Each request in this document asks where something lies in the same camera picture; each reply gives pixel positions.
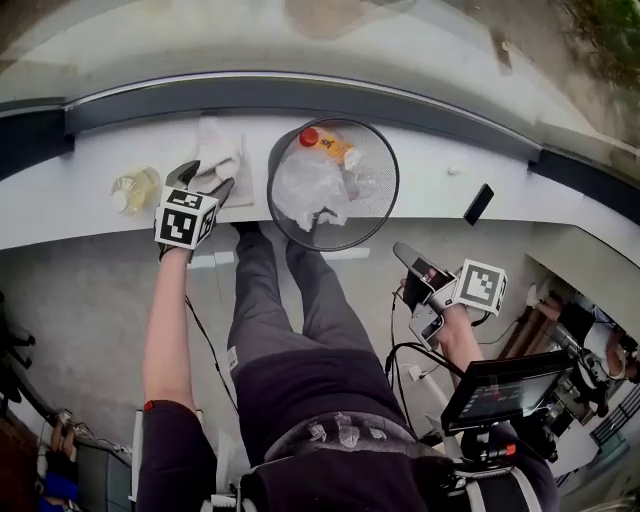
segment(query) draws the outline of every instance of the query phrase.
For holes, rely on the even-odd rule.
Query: monitor screen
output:
[[[478,386],[464,406],[459,419],[471,420],[533,409],[557,377],[557,373],[549,373],[518,382]]]

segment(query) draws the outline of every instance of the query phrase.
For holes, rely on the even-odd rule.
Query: plastic bag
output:
[[[278,209],[305,231],[311,231],[314,222],[339,226],[347,222],[349,197],[342,171],[323,151],[301,149],[285,158],[276,171],[272,197]]]

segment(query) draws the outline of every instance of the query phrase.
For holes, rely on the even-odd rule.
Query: black and white marker cube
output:
[[[506,289],[507,274],[503,269],[465,260],[453,302],[498,316]]]
[[[156,242],[195,249],[211,233],[219,207],[216,198],[165,186],[156,209]]]

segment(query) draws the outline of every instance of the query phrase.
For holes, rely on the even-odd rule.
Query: person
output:
[[[578,300],[563,305],[546,293],[543,297],[538,297],[536,287],[532,285],[527,305],[563,325],[578,345],[595,355],[610,379],[640,382],[638,361],[634,357],[627,357],[622,348],[625,332],[612,327],[612,321],[596,306],[589,304],[586,298],[579,296]],[[580,393],[582,402],[587,406],[591,402],[596,404],[598,416],[605,417],[609,412],[609,382],[599,382],[592,378],[580,364],[576,364],[570,379]]]
[[[47,474],[42,496],[38,499],[39,512],[80,510],[77,505],[78,465],[71,460],[75,431],[68,425],[68,418],[61,414],[51,432],[51,450],[45,455]]]
[[[271,242],[256,223],[235,226],[240,241],[228,348],[240,431],[253,467],[240,482],[245,510],[451,506],[440,484],[452,462],[419,443],[408,427],[365,328],[322,255],[293,242],[286,248],[302,295],[298,334],[281,304]],[[198,511],[216,491],[216,458],[194,414],[191,391],[189,258],[180,248],[164,253],[149,315],[139,512]],[[461,369],[482,359],[463,306],[445,311],[438,339]],[[493,427],[490,437],[517,446],[512,461],[531,482],[542,510],[557,510],[546,463],[508,425]],[[491,495],[494,503],[504,499],[495,487],[487,492],[485,502]]]

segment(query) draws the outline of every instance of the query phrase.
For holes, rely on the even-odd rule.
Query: black shirt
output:
[[[373,414],[406,428],[375,355],[357,350],[289,352],[254,361],[236,376],[240,428],[252,465],[301,421],[338,411]],[[215,457],[196,416],[155,401],[145,411],[136,509],[199,511],[215,492]],[[531,481],[543,510],[557,510],[546,463],[512,431],[491,436],[515,442],[513,459]],[[248,478],[259,510],[436,510],[437,457],[393,452],[317,450],[266,464]]]

